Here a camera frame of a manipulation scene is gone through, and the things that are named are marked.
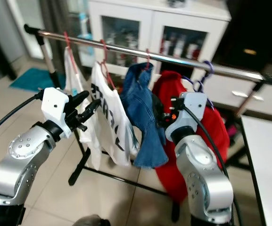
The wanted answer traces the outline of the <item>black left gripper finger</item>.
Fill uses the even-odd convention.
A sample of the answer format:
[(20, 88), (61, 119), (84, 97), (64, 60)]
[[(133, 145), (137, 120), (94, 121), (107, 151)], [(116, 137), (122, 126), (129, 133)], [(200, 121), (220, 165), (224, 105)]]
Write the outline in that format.
[(95, 110), (99, 108), (101, 104), (101, 99), (96, 99), (89, 103), (87, 106), (83, 106), (84, 103), (78, 105), (78, 110), (82, 112), (78, 114), (78, 122), (85, 123), (92, 115), (95, 114)]
[(89, 96), (88, 91), (82, 91), (72, 97), (72, 108), (77, 108)]

